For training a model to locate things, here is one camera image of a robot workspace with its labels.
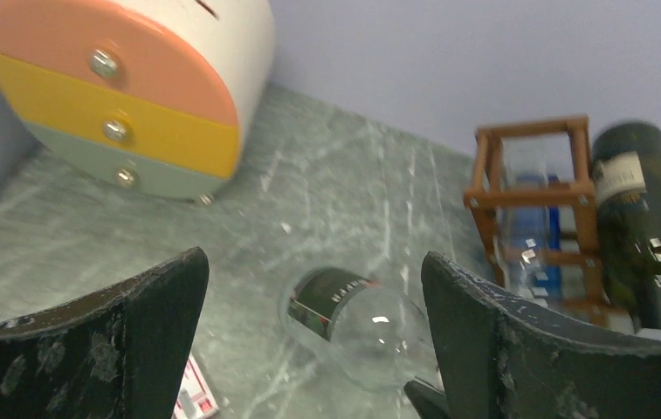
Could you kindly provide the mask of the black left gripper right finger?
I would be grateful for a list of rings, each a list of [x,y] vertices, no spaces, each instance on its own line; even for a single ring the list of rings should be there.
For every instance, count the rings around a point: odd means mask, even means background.
[[[519,298],[436,253],[422,262],[451,418],[661,418],[661,340]]]

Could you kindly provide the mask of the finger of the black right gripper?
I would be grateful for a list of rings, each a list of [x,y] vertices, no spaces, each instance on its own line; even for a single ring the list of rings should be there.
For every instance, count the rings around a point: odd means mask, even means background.
[[[429,383],[408,381],[403,391],[420,419],[451,419],[445,394]]]

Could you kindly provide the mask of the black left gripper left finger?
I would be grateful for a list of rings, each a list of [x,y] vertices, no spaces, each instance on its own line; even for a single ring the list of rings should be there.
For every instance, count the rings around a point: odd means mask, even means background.
[[[203,309],[198,247],[0,323],[0,418],[168,418]]]

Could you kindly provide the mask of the clear bottle silver cap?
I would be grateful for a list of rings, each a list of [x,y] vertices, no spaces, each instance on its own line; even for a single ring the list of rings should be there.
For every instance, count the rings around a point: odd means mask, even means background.
[[[278,317],[289,336],[367,391],[438,378],[424,310],[347,269],[319,266],[289,282]]]

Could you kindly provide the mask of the dark bottle cream label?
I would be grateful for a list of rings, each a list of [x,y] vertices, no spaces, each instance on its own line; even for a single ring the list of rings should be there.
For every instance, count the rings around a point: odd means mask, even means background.
[[[661,329],[661,130],[617,123],[595,139],[591,164],[604,291],[638,328]]]

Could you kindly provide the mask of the clear glass bottle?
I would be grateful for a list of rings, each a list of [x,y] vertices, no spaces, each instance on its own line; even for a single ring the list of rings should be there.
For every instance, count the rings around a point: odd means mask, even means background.
[[[541,137],[503,142],[504,179],[508,189],[543,189],[547,185],[547,144]]]

